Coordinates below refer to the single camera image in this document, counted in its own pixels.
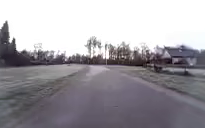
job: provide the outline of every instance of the dark roof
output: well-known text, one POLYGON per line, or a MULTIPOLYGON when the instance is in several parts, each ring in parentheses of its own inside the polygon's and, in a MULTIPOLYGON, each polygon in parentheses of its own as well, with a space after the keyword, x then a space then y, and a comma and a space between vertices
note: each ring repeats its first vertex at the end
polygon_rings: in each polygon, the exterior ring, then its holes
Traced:
POLYGON ((165 47, 165 50, 171 57, 196 57, 198 55, 198 51, 193 49, 165 47))

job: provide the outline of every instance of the road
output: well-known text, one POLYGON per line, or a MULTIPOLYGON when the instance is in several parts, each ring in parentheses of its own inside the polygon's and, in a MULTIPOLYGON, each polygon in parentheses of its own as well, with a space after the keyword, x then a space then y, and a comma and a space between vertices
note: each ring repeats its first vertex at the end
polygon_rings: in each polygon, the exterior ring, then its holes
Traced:
POLYGON ((205 128, 205 104, 91 66, 34 107, 16 128, 205 128))

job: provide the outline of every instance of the lawn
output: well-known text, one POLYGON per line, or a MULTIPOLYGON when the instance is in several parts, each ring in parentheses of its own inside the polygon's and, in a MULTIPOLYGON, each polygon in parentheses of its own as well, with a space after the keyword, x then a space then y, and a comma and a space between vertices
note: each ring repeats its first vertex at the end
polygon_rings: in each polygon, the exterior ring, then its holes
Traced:
POLYGON ((108 68, 140 77, 162 87, 187 94, 205 102, 205 77, 155 73, 142 67, 108 66, 108 68))

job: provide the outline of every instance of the building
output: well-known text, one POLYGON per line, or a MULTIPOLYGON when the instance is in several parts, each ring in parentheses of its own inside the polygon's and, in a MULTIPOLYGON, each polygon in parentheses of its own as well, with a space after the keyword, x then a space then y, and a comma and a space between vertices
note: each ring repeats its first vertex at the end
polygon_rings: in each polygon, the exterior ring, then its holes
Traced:
POLYGON ((156 48, 159 59, 169 64, 196 65, 198 53, 197 50, 185 46, 156 48))

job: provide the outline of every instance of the sky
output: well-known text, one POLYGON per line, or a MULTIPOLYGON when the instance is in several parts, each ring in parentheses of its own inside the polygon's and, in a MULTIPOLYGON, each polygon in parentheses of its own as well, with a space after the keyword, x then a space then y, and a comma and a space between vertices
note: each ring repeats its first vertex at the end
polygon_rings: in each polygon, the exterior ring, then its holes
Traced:
POLYGON ((0 0, 17 49, 87 54, 91 36, 132 47, 186 44, 205 49, 205 0, 0 0))

